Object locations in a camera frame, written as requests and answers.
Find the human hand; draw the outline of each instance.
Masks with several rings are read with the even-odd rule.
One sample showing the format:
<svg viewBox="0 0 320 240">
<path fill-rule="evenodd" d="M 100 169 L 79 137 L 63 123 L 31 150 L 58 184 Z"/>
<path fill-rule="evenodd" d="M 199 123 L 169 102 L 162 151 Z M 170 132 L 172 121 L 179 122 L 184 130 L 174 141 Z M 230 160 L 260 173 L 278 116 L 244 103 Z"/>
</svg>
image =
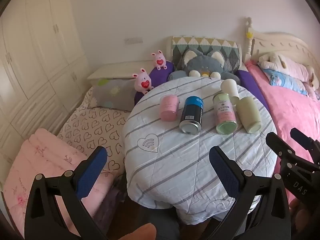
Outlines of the human hand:
<svg viewBox="0 0 320 240">
<path fill-rule="evenodd" d="M 300 202 L 297 198 L 292 200 L 289 204 L 290 215 L 296 213 L 294 223 L 298 232 L 302 231 L 303 228 L 309 223 L 311 213 L 307 210 L 307 207 Z"/>
<path fill-rule="evenodd" d="M 156 227 L 149 223 L 139 227 L 134 232 L 121 237 L 119 240 L 155 240 Z"/>
</svg>

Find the round table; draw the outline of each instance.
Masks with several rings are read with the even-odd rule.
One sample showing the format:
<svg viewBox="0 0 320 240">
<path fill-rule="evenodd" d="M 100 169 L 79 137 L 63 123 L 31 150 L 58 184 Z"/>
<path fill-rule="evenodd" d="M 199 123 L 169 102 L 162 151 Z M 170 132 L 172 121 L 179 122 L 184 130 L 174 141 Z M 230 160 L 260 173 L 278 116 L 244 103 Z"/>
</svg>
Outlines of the round table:
<svg viewBox="0 0 320 240">
<path fill-rule="evenodd" d="M 271 177 L 277 156 L 266 145 L 266 135 L 276 128 L 269 112 L 254 98 L 260 111 L 262 128 L 246 133 L 238 120 L 231 135 L 220 135 L 215 129 L 213 95 L 220 90 L 221 80 L 186 77 L 166 82 L 148 92 L 134 107 L 122 132 L 129 197 L 153 209 L 174 206 L 182 221 L 197 224 L 229 210 L 234 199 L 229 197 L 209 162 L 209 150 L 220 146 L 224 153 L 243 169 L 257 176 Z M 253 95 L 238 86 L 239 97 Z M 180 99 L 175 122 L 159 117 L 159 102 L 164 95 Z M 184 134 L 179 122 L 187 97 L 204 101 L 202 131 Z M 259 198 L 252 203 L 252 210 Z"/>
</svg>

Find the green canister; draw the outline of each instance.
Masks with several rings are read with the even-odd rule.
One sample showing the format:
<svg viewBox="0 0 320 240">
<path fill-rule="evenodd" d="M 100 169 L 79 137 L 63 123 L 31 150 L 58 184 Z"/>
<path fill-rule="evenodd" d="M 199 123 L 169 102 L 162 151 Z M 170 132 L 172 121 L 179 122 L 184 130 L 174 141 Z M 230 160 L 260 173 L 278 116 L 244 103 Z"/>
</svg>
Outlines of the green canister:
<svg viewBox="0 0 320 240">
<path fill-rule="evenodd" d="M 212 101 L 217 132 L 223 135 L 233 133 L 238 124 L 229 95 L 219 91 L 214 94 Z"/>
</svg>

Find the metal can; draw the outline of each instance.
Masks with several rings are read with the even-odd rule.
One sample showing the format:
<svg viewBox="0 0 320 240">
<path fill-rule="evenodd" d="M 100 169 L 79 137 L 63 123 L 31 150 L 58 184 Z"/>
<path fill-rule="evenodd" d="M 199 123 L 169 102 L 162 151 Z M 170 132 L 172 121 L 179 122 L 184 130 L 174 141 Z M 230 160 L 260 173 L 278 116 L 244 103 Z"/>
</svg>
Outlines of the metal can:
<svg viewBox="0 0 320 240">
<path fill-rule="evenodd" d="M 179 127 L 184 133 L 197 134 L 201 131 L 203 101 L 192 96 L 185 101 Z"/>
<path fill-rule="evenodd" d="M 238 124 L 229 95 L 219 91 L 213 95 L 212 101 L 217 132 L 223 135 L 233 133 L 238 128 Z"/>
</svg>

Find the pink bedsheet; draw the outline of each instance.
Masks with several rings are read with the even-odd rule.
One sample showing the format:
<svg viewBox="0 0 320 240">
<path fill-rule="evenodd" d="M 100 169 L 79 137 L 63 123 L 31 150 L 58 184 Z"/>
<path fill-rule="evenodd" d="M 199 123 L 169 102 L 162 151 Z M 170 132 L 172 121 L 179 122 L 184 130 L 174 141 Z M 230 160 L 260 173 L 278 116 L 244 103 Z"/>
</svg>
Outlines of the pink bedsheet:
<svg viewBox="0 0 320 240">
<path fill-rule="evenodd" d="M 34 177 L 42 173 L 45 177 L 61 176 L 66 170 L 74 170 L 87 157 L 45 129 L 38 129 L 26 140 L 13 162 L 4 184 L 4 199 L 12 219 L 24 237 L 24 220 L 27 201 Z M 91 192 L 81 201 L 91 216 L 95 214 L 109 191 L 114 176 L 102 171 Z M 57 196 L 61 214 L 69 230 L 77 233 L 62 198 Z"/>
<path fill-rule="evenodd" d="M 298 156 L 313 162 L 309 152 L 290 137 L 290 130 L 296 127 L 308 137 L 320 140 L 320 103 L 290 89 L 271 86 L 266 75 L 253 62 L 248 62 L 246 67 L 268 103 L 278 136 L 289 144 Z M 278 158 L 275 172 L 279 172 L 279 163 Z M 294 198 L 288 191 L 287 196 L 289 202 Z"/>
</svg>

